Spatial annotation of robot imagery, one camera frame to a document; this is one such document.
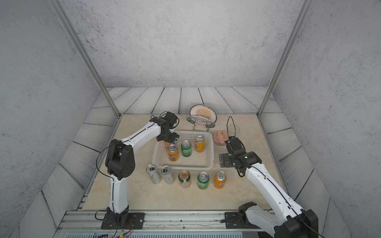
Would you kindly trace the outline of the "orange Fanta can back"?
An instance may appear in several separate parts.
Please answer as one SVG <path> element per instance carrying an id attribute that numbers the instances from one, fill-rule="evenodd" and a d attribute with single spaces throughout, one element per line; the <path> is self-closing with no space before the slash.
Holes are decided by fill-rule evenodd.
<path id="1" fill-rule="evenodd" d="M 165 144 L 165 147 L 168 148 L 172 143 L 171 143 L 171 142 L 164 141 L 164 144 Z"/>

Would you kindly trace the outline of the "orange fanta can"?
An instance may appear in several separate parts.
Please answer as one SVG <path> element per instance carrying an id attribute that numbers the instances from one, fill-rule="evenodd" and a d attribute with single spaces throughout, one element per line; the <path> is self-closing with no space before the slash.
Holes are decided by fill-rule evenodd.
<path id="1" fill-rule="evenodd" d="M 219 171 L 215 173 L 213 184 L 216 188 L 218 189 L 223 188 L 226 181 L 227 181 L 227 176 L 223 171 Z"/>
<path id="2" fill-rule="evenodd" d="M 171 142 L 164 141 L 164 144 L 165 144 L 165 147 L 168 148 L 172 143 L 171 143 Z"/>

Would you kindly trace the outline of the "orange Fanta can front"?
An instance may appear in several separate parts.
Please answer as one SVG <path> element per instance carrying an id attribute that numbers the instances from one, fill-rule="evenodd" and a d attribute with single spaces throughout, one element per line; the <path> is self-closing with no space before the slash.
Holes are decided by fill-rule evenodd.
<path id="1" fill-rule="evenodd" d="M 223 171 L 219 171 L 215 173 L 213 184 L 216 188 L 218 189 L 223 188 L 226 181 L 227 181 L 227 176 Z"/>

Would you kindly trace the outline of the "small orange can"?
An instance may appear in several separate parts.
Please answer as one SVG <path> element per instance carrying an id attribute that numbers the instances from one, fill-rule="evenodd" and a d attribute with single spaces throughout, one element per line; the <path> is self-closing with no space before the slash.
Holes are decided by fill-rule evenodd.
<path id="1" fill-rule="evenodd" d="M 170 144 L 168 146 L 168 156 L 169 156 L 169 160 L 172 162 L 175 162 L 179 159 L 179 152 L 176 145 Z"/>

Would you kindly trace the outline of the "white plastic basket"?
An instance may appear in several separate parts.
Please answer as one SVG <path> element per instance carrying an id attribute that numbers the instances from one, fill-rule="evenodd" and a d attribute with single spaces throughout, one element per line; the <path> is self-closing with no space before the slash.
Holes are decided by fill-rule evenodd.
<path id="1" fill-rule="evenodd" d="M 212 134 L 203 131 L 176 131 L 179 135 L 177 148 L 179 159 L 170 161 L 163 142 L 157 142 L 153 154 L 152 164 L 157 167 L 169 166 L 174 170 L 210 170 L 214 164 L 214 148 Z M 203 152 L 197 152 L 194 148 L 194 140 L 202 136 L 205 141 Z M 184 157 L 181 153 L 181 143 L 189 141 L 192 144 L 191 156 Z"/>

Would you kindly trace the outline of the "green Sprite can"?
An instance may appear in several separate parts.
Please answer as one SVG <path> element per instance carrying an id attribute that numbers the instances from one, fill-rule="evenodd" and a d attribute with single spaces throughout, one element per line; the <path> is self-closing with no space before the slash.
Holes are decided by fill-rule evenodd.
<path id="1" fill-rule="evenodd" d="M 197 186 L 199 189 L 207 189 L 209 186 L 209 174 L 205 171 L 202 171 L 197 176 Z"/>

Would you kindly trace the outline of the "white Monster can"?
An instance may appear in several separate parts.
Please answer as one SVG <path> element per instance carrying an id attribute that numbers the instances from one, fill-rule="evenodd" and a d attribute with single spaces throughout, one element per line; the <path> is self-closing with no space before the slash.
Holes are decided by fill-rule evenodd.
<path id="1" fill-rule="evenodd" d="M 153 184 L 159 184 L 161 182 L 161 176 L 158 172 L 158 169 L 155 165 L 150 164 L 146 168 L 146 173 L 151 179 Z"/>
<path id="2" fill-rule="evenodd" d="M 172 170 L 169 166 L 163 166 L 160 173 L 167 184 L 173 184 L 175 182 Z"/>

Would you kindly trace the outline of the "green gold-top can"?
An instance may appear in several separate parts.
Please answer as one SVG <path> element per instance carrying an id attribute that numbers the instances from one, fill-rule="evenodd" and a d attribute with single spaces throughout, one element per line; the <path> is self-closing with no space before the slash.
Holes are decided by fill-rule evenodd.
<path id="1" fill-rule="evenodd" d="M 191 185 L 191 177 L 189 171 L 180 171 L 178 174 L 178 179 L 180 182 L 180 186 L 183 188 L 188 188 Z"/>

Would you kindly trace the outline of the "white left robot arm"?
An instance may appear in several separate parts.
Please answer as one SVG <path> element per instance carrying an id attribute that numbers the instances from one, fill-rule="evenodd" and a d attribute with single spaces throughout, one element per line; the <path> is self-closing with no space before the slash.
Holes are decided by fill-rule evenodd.
<path id="1" fill-rule="evenodd" d="M 178 141 L 179 136 L 173 130 L 179 121 L 174 113 L 164 112 L 159 117 L 151 116 L 149 122 L 134 134 L 110 142 L 105 161 L 111 183 L 107 215 L 117 226 L 128 223 L 128 177 L 136 167 L 135 153 L 153 138 L 165 142 Z"/>

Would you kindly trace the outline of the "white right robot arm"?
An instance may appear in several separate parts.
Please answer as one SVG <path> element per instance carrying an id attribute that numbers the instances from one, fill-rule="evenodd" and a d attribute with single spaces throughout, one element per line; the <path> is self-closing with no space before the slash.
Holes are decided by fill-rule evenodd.
<path id="1" fill-rule="evenodd" d="M 241 140 L 230 136 L 225 141 L 227 153 L 219 154 L 222 168 L 235 168 L 239 177 L 247 177 L 261 192 L 273 210 L 261 209 L 248 202 L 239 207 L 236 220 L 243 228 L 253 226 L 273 238 L 318 238 L 318 217 L 295 202 L 273 179 L 260 157 L 247 152 Z"/>

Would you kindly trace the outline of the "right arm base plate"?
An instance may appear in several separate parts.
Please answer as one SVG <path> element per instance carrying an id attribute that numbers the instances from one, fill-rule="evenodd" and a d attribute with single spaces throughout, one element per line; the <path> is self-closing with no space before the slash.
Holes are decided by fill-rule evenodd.
<path id="1" fill-rule="evenodd" d="M 238 212 L 225 212 L 224 219 L 220 221 L 224 223 L 226 229 L 245 229 L 244 213 Z"/>

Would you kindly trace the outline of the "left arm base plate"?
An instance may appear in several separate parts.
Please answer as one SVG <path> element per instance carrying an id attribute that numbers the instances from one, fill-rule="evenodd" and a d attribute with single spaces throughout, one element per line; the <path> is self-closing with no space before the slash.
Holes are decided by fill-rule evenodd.
<path id="1" fill-rule="evenodd" d="M 107 213 L 102 221 L 102 230 L 141 230 L 145 213 L 128 212 L 124 214 Z"/>

